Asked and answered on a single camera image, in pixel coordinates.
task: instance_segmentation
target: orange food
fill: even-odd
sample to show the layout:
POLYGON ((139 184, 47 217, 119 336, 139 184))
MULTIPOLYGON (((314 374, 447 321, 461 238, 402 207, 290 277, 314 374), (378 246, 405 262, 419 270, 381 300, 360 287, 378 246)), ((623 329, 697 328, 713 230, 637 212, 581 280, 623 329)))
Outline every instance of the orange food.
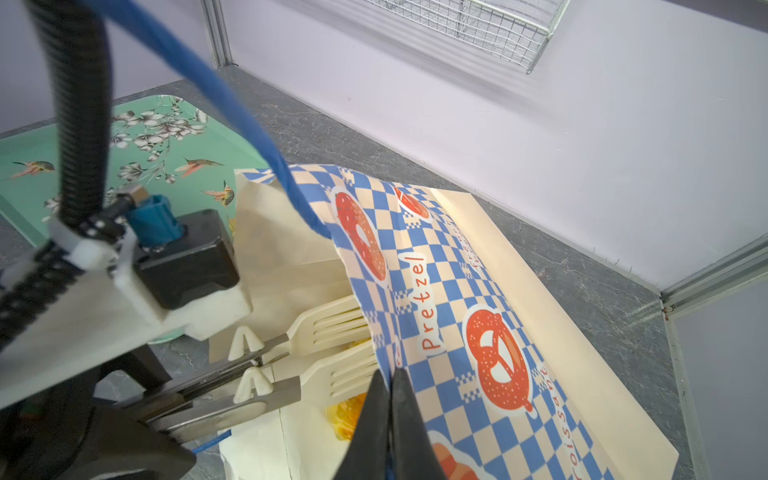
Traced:
POLYGON ((338 405, 326 409, 326 419, 331 423, 333 432, 339 440, 352 440, 357 421, 360 419, 362 404, 366 402, 366 394, 361 393, 338 405))

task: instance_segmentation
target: pretzel illustration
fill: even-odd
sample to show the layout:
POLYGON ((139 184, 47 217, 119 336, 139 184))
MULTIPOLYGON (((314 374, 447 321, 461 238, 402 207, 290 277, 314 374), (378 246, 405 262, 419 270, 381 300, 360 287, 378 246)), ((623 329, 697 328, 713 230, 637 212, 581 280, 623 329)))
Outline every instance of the pretzel illustration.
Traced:
POLYGON ((485 398, 500 409, 524 408, 533 413, 534 407, 528 398, 531 392, 528 367, 502 316, 491 310, 477 310, 465 319, 464 328, 467 347, 477 362, 476 369, 485 398), (487 344, 489 332, 492 334, 492 345, 487 344), (509 351, 511 365, 501 355, 501 345, 509 351), (492 369, 499 365, 509 376, 508 382, 499 382, 493 377, 492 369))

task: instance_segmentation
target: metal rod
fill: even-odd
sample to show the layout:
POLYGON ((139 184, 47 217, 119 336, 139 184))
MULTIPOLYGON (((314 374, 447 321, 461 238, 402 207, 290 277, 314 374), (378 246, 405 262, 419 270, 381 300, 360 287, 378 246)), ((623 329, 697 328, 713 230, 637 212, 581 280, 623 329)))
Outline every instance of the metal rod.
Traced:
POLYGON ((211 46, 211 57, 217 68, 232 65, 232 52, 220 0, 200 0, 203 19, 211 46))

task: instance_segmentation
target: gray marble surface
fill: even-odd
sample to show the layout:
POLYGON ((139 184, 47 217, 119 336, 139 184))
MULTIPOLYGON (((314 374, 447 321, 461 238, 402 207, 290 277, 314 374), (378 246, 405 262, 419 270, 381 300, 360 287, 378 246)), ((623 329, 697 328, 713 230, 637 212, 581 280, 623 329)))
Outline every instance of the gray marble surface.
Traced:
MULTIPOLYGON (((223 69, 222 75, 290 162, 338 164, 382 180, 461 190, 237 67, 223 69)), ((227 123, 185 80, 120 101, 151 94, 178 95, 227 123)), ((694 473, 657 295, 503 210, 483 200, 480 204, 680 453, 674 479, 692 480, 694 473)), ((0 223, 0 263, 12 261, 26 249, 24 240, 10 230, 7 223, 0 223)), ((207 363, 206 343, 183 337, 153 348, 172 376, 207 363)), ((100 392, 127 395, 130 382, 115 375, 100 386, 100 392)), ((202 455, 185 478, 223 479, 216 450, 202 455)))

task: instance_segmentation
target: metal frame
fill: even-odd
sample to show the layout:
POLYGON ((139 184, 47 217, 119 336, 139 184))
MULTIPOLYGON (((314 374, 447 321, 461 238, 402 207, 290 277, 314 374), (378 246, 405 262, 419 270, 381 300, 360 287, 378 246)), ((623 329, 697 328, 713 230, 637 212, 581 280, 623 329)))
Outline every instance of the metal frame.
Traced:
POLYGON ((365 0, 531 73, 569 0, 365 0))
POLYGON ((661 292, 667 316, 673 318, 744 288, 768 276, 768 235, 661 292))
POLYGON ((230 40, 227 37, 227 27, 224 24, 224 14, 220 0, 200 0, 203 7, 203 18, 208 30, 211 56, 217 68, 233 65, 230 40))

